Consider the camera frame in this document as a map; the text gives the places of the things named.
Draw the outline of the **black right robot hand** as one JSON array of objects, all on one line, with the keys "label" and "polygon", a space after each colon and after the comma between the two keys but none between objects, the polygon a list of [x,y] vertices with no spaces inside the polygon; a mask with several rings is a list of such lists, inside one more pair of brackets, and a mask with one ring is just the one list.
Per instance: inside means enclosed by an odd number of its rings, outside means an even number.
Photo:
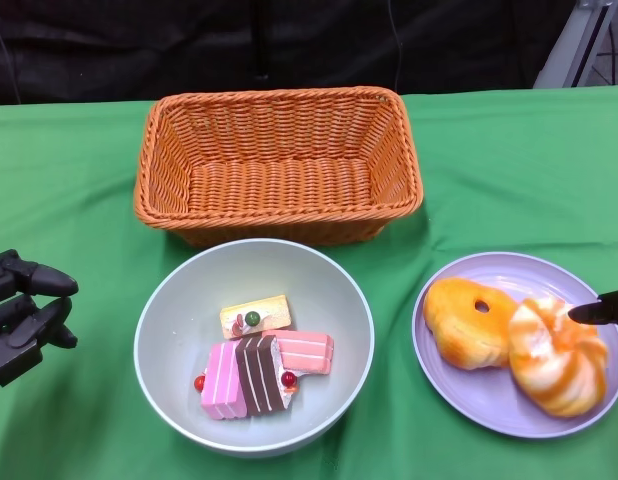
[{"label": "black right robot hand", "polygon": [[599,295],[596,302],[571,308],[568,316],[585,325],[618,325],[618,290]]}]

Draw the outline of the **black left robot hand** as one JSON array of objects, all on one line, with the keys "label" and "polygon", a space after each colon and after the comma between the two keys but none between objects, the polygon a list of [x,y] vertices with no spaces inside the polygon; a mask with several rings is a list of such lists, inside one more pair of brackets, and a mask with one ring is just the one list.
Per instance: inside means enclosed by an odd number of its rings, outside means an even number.
[{"label": "black left robot hand", "polygon": [[42,348],[73,349],[78,339],[65,325],[71,296],[79,291],[71,276],[20,257],[0,253],[0,386],[43,360]]}]

